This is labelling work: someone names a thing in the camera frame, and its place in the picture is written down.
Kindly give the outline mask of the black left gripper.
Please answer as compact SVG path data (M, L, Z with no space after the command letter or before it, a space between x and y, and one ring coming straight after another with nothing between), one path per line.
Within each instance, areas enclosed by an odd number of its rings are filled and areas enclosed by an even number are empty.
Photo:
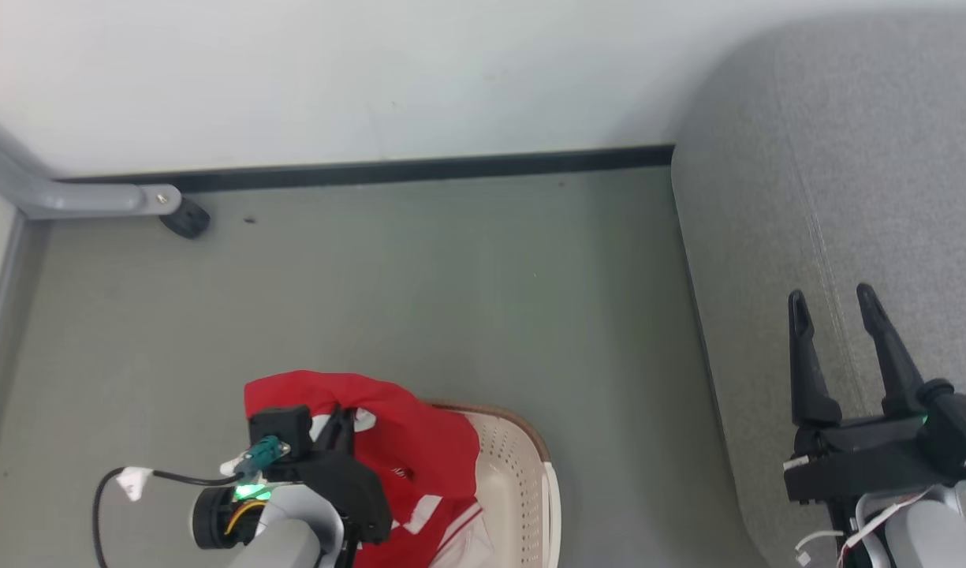
M317 450L263 469L271 482L301 484L331 505L346 539L382 545L393 515L377 473L353 457L356 409L336 405L317 435ZM341 450L334 450L341 438Z

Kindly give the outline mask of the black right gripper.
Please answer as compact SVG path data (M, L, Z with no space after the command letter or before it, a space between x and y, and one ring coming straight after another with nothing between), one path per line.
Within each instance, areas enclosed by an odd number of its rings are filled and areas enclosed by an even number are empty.
M798 428L826 429L818 431L817 452L785 469L789 500L831 503L966 482L966 393L945 379L925 384L875 288L861 282L856 295L882 372L883 414L907 418L828 428L840 424L841 407L826 390L804 292L794 290L788 298L790 420Z

